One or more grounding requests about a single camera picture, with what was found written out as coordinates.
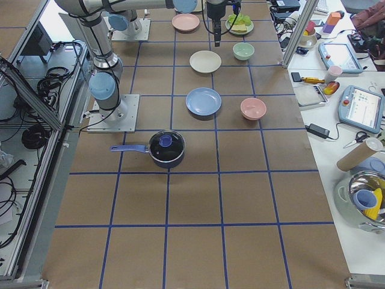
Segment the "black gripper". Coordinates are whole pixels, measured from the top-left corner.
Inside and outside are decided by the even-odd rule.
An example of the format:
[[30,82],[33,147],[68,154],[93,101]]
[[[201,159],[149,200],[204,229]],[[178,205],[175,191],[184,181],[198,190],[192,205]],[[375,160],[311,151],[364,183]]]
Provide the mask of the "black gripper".
[[226,0],[206,0],[207,16],[213,20],[214,44],[220,46],[221,19],[226,13]]

